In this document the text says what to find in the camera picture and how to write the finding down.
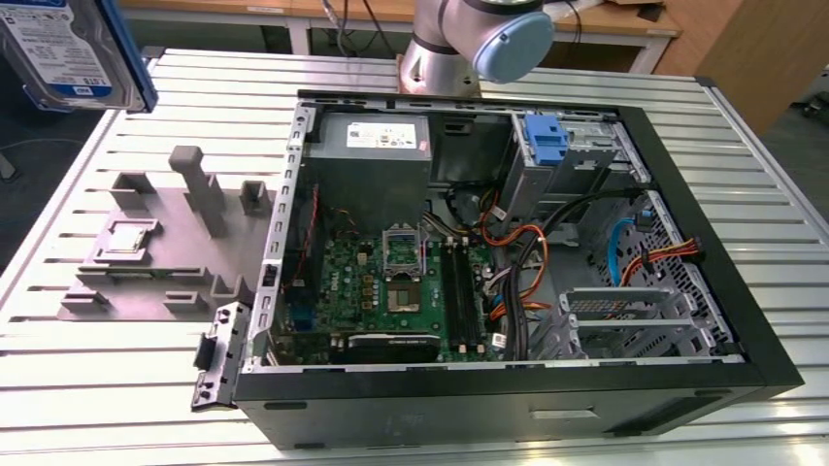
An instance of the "wooden desk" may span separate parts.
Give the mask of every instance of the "wooden desk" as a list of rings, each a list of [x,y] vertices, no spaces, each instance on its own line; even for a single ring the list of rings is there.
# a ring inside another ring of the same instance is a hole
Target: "wooden desk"
[[[417,0],[372,0],[372,8],[381,26],[389,32],[413,31]],[[342,12],[344,0],[332,0]],[[321,0],[121,0],[129,17],[153,20],[178,20],[233,24],[284,26],[290,31],[296,54],[312,54],[309,31],[332,28]],[[632,73],[652,73],[668,44],[681,34],[668,14],[651,22],[637,15],[636,7],[605,3],[581,12],[585,44],[633,46],[640,53]],[[374,30],[372,17],[361,0],[349,1],[349,29]],[[576,39],[576,16],[556,22],[556,42]]]

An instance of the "red cable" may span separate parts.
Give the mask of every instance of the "red cable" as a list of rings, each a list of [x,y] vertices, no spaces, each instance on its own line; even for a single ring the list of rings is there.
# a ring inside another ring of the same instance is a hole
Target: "red cable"
[[[306,263],[306,255],[309,253],[309,245],[312,243],[312,236],[314,235],[314,227],[317,225],[317,214],[321,208],[321,187],[318,184],[314,185],[314,212],[312,213],[312,223],[309,224],[309,232],[306,234],[306,241],[302,244],[302,253],[300,254],[300,264],[297,265],[297,272],[294,272],[294,277],[290,279],[290,282],[284,286],[284,291],[286,291],[294,285],[294,281],[300,278],[302,274],[302,266]]]

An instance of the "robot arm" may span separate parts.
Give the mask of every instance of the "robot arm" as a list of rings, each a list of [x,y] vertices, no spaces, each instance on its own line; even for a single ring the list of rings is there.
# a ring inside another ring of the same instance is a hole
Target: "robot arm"
[[[401,63],[404,91],[469,96],[479,76],[495,83],[524,77],[553,43],[543,6],[543,0],[420,0]]]

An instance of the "silver metal table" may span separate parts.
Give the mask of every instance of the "silver metal table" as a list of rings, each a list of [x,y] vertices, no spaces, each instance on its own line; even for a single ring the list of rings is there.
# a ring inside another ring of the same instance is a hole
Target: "silver metal table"
[[[487,96],[643,107],[807,385],[657,438],[277,451],[240,411],[192,414],[204,323],[57,320],[121,171],[178,186],[201,146],[224,185],[276,183],[298,88],[396,90],[396,66],[169,50],[151,115],[107,112],[0,280],[0,463],[823,464],[829,462],[829,229],[715,89],[692,79],[540,70]]]

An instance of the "white table leg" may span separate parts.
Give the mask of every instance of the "white table leg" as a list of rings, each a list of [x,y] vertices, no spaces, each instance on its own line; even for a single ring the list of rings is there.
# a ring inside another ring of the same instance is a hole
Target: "white table leg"
[[[671,41],[671,37],[651,37],[648,44],[639,51],[629,73],[637,73],[640,75],[649,75],[653,73],[653,69],[657,67],[657,63],[660,63],[660,58],[663,58]]]
[[[302,17],[288,17],[288,33],[290,35],[290,49],[294,55],[312,54],[312,25]]]

